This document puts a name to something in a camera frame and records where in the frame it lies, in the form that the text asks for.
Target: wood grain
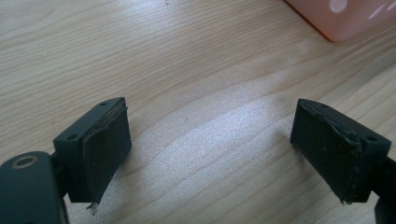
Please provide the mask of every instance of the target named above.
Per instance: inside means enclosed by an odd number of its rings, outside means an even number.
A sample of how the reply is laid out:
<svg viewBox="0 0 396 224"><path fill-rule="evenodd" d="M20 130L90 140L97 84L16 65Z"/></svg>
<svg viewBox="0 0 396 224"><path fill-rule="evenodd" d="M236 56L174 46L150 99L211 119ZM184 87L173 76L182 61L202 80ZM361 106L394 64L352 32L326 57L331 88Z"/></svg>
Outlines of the wood grain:
<svg viewBox="0 0 396 224"><path fill-rule="evenodd" d="M1 163L129 106L133 151L71 223L374 223L377 197L341 205L289 135L307 98L395 142L395 87L394 21L332 43L275 0L0 5Z"/></svg>

